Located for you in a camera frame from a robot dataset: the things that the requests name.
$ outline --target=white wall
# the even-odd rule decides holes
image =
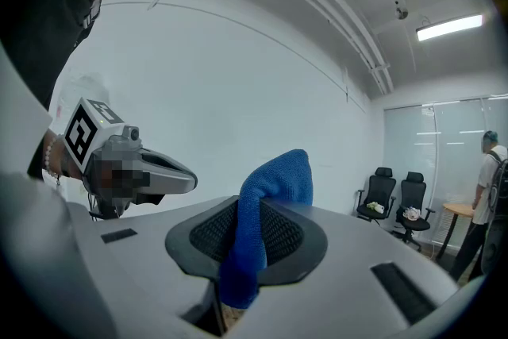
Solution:
[[[508,67],[468,72],[400,87],[373,103],[383,109],[428,102],[447,102],[508,92]]]
[[[382,130],[334,56],[245,0],[164,0],[149,12],[151,0],[124,1],[104,1],[115,4],[69,59],[50,112],[68,78],[100,72],[112,108],[140,127],[144,146],[197,174],[195,191],[125,216],[237,194],[251,171],[293,148],[309,153],[314,205],[352,212],[355,191],[380,165]],[[77,182],[67,196],[86,202]]]

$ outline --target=backpack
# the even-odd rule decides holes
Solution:
[[[496,203],[498,201],[498,193],[502,187],[502,183],[506,183],[506,174],[503,173],[506,172],[508,169],[508,160],[501,160],[501,157],[498,155],[497,152],[490,151],[487,154],[488,156],[491,156],[496,163],[498,163],[498,167],[495,170],[494,177],[492,178],[492,187],[491,191],[489,192],[489,197],[487,199],[487,203],[489,206],[489,209],[492,213],[495,212]]]

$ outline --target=chair backrest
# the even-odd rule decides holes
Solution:
[[[368,180],[368,194],[364,203],[377,202],[388,210],[391,193],[397,183],[391,176],[391,168],[379,167],[375,170],[375,175]]]
[[[414,209],[421,210],[423,204],[423,197],[427,184],[423,182],[423,174],[419,172],[408,172],[407,177],[400,184],[402,197],[401,205],[406,208],[413,207]]]

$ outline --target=white sleeve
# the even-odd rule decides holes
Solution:
[[[487,188],[488,186],[491,185],[492,177],[494,177],[496,168],[497,168],[497,163],[492,157],[486,156],[483,159],[482,169],[479,172],[479,178],[478,178],[478,184],[481,187]]]

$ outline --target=white shirt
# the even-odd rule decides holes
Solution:
[[[506,147],[501,145],[496,145],[493,149],[493,152],[496,152],[501,159],[501,161],[506,160],[508,158],[508,151]],[[483,225],[484,223],[488,223],[491,220],[492,212],[489,208],[488,198],[491,192],[492,187],[492,179],[494,178],[495,171],[498,169],[499,163],[494,160],[493,156],[488,154],[483,158],[482,169],[479,172],[478,184],[485,189],[482,192],[482,196],[479,199],[478,206],[475,209],[475,214],[473,215],[473,223],[477,225]]]

